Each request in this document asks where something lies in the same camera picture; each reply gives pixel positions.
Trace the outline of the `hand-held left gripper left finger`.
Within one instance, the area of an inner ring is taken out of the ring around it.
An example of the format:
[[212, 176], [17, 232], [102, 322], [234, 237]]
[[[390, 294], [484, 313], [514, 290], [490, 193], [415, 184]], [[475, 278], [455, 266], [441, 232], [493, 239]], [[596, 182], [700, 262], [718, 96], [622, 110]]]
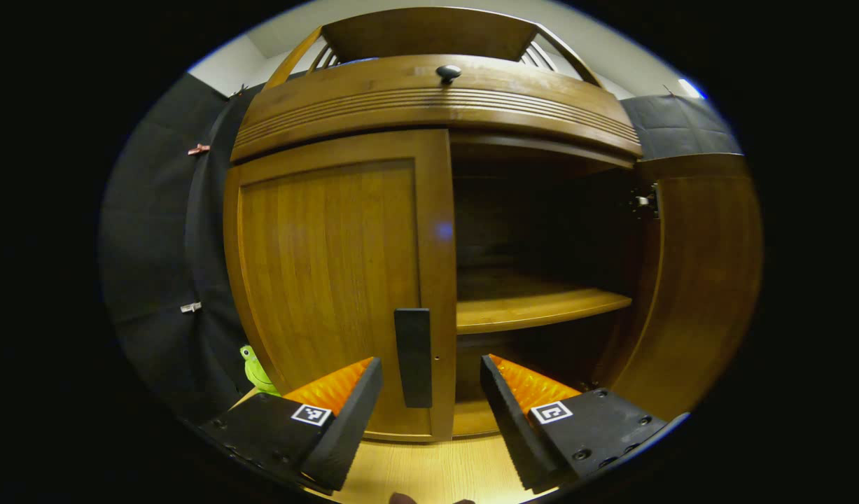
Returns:
[[342, 490], [382, 389], [378, 357], [281, 396], [258, 392], [199, 426], [212, 447], [276, 484]]

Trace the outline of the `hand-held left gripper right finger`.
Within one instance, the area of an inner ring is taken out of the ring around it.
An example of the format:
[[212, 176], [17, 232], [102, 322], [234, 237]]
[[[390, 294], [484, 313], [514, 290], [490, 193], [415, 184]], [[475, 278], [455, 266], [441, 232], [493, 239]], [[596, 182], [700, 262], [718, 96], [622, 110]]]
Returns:
[[480, 383], [523, 487], [583, 486], [641, 455], [671, 423], [606, 388], [580, 392], [493, 354]]

